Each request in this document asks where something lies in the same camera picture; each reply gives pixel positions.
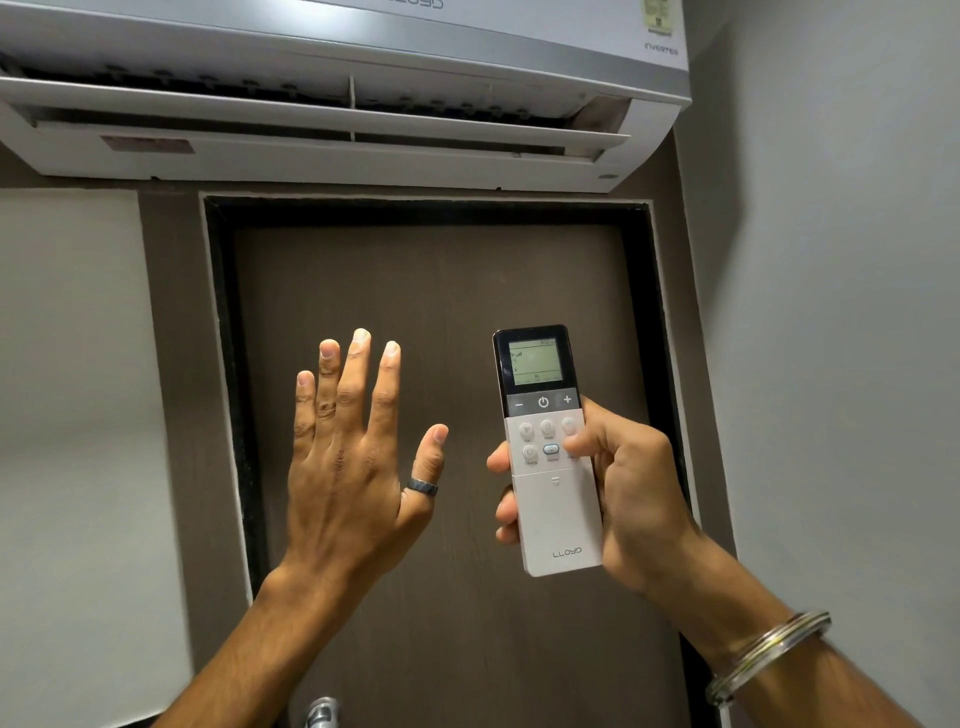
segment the split ac indoor unit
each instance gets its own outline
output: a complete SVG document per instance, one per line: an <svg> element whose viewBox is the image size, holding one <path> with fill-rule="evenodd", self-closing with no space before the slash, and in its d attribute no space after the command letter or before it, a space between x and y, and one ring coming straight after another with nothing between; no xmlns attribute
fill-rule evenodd
<svg viewBox="0 0 960 728"><path fill-rule="evenodd" d="M689 100L680 0L0 0L45 175L607 192Z"/></svg>

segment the brown wooden door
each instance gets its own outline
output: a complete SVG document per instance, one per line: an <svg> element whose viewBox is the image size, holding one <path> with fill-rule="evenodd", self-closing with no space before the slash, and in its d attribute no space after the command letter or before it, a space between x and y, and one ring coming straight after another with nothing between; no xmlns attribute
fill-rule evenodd
<svg viewBox="0 0 960 728"><path fill-rule="evenodd" d="M450 426L434 521L310 669L293 724L331 695L345 728L687 726L678 637L658 614L600 569L531 578L493 538L495 330L566 324L582 391L645 420L619 232L256 230L236 257L272 563L294 380L321 339L345 346L362 326L376 352L402 346L401 479L426 428Z"/></svg>

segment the silver bangle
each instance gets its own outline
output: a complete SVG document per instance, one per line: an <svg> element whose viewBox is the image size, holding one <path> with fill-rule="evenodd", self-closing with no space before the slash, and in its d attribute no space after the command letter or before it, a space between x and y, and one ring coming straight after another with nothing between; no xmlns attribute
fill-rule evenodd
<svg viewBox="0 0 960 728"><path fill-rule="evenodd" d="M767 632L747 647L723 677L707 685L707 702L722 708L733 703L733 694L754 676L811 635L822 635L833 624L830 612L803 612Z"/></svg>

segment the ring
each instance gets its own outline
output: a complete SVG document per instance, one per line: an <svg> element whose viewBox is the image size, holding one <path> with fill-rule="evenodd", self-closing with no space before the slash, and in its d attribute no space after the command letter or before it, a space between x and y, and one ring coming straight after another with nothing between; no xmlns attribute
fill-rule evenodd
<svg viewBox="0 0 960 728"><path fill-rule="evenodd" d="M410 478L410 482L407 483L407 488L430 497L435 496L438 490L437 486L433 483L428 483L426 480L417 480L414 477Z"/></svg>

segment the black door frame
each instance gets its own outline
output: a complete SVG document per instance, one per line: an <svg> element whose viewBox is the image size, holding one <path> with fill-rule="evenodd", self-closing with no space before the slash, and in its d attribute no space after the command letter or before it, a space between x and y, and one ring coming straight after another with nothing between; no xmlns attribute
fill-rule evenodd
<svg viewBox="0 0 960 728"><path fill-rule="evenodd" d="M204 213L227 379L233 455L253 593L269 571L263 494L234 257L234 234L250 228L431 225L603 225L620 229L633 300L640 368L650 425L669 438L684 498L690 504L684 443L667 339L650 208L643 202L208 196ZM693 728L717 728L705 698L707 663L680 637Z"/></svg>

